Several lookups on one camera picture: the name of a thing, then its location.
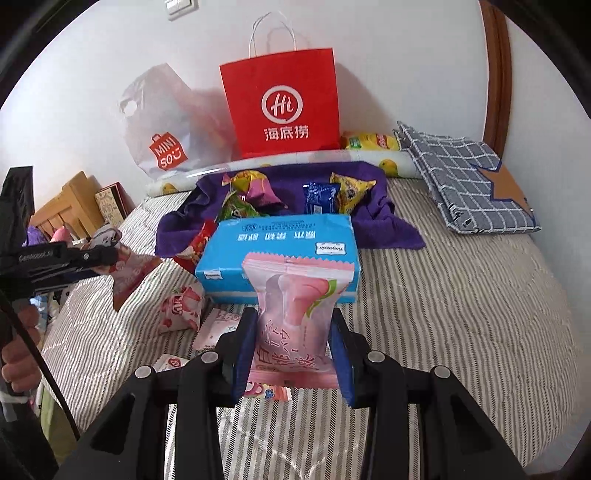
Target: chinese characters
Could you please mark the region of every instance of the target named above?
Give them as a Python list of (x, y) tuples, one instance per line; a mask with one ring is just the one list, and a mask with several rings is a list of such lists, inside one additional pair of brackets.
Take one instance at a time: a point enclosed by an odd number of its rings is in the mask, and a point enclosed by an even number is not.
[(292, 140), (294, 138), (308, 138), (310, 133), (308, 125), (296, 125), (292, 127), (287, 125), (285, 127), (265, 128), (265, 140)]
[(243, 241), (252, 242), (252, 241), (257, 241), (257, 240), (258, 240), (258, 233), (251, 233), (250, 235), (248, 233), (241, 233), (240, 235), (238, 235), (239, 242), (243, 242)]

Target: blue snack package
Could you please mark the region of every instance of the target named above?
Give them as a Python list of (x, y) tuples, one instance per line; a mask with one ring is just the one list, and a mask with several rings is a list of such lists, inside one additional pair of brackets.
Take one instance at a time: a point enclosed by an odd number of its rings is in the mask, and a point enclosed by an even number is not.
[(337, 195), (340, 183), (315, 183), (304, 185), (304, 213), (339, 213)]

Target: candy wrapper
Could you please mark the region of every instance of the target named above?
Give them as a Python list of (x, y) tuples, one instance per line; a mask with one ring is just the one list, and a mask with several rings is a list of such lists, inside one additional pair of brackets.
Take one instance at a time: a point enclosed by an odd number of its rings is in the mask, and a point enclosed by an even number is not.
[(240, 315), (213, 309), (193, 341), (193, 350), (199, 354), (215, 348), (217, 341), (224, 333), (236, 330), (238, 322), (240, 322)]
[(195, 235), (195, 238), (191, 240), (191, 243), (189, 243), (189, 246), (185, 250), (173, 257), (173, 260), (186, 271), (195, 275), (195, 267), (199, 263), (199, 260), (201, 260), (205, 246), (216, 231), (216, 228), (216, 222), (209, 219), (205, 220), (201, 231)]
[(229, 184), (234, 190), (245, 194), (245, 200), (255, 207), (275, 204), (283, 205), (283, 202), (273, 192), (267, 176), (259, 171), (243, 170), (232, 178), (224, 174), (222, 186)]
[(340, 184), (338, 194), (339, 213), (350, 215), (357, 204), (375, 185), (375, 180), (364, 181), (332, 173), (330, 181)]
[(290, 401), (291, 390), (264, 383), (247, 382), (244, 397), (264, 398), (266, 400)]
[(250, 382), (338, 388), (326, 356), (335, 301), (353, 280), (351, 263), (248, 253), (242, 262), (259, 302)]
[(304, 185), (304, 213), (339, 213), (337, 196), (339, 183), (314, 183)]
[(347, 150), (400, 150), (398, 138), (382, 134), (345, 132), (340, 143)]
[(156, 370), (156, 372), (164, 372), (166, 370), (184, 367), (188, 363), (189, 360), (186, 358), (164, 353), (160, 356), (160, 358), (158, 358), (158, 360), (156, 360), (153, 368)]
[(198, 332), (203, 300), (203, 287), (198, 281), (176, 288), (160, 306), (158, 331), (165, 333), (191, 328)]
[(216, 223), (234, 218), (260, 217), (255, 208), (244, 199), (244, 195), (236, 190), (230, 190), (224, 198), (222, 209), (217, 214)]
[(90, 242), (82, 249), (93, 248), (97, 245), (115, 247), (118, 250), (117, 263), (104, 267), (95, 267), (92, 270), (99, 275), (113, 277), (113, 309), (118, 312), (127, 298), (142, 283), (144, 278), (158, 265), (162, 263), (153, 255), (138, 255), (128, 246), (122, 244), (121, 232), (115, 227), (103, 225), (93, 235)]

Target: blue tissue box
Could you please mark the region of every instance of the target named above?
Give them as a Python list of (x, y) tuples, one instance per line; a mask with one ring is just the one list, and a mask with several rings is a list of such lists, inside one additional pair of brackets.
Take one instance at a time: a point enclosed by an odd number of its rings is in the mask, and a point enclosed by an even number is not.
[(195, 269), (195, 276), (215, 303), (258, 302), (242, 271), (242, 261), (249, 252), (352, 263), (353, 281), (337, 303), (357, 300), (359, 256), (349, 215), (290, 215), (220, 222)]

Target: yellow chip bag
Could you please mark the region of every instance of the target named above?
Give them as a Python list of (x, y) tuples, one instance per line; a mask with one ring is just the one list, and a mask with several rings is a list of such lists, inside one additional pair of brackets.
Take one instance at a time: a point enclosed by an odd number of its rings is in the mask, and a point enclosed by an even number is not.
[(339, 199), (339, 213), (346, 213), (348, 215), (357, 207), (357, 204), (365, 196), (365, 193), (370, 191), (375, 185), (375, 180), (358, 180), (353, 177), (338, 175), (334, 172), (330, 175), (330, 182), (340, 183), (340, 190), (337, 194), (337, 198)]
[(398, 139), (390, 135), (345, 132), (340, 141), (347, 150), (400, 150)]

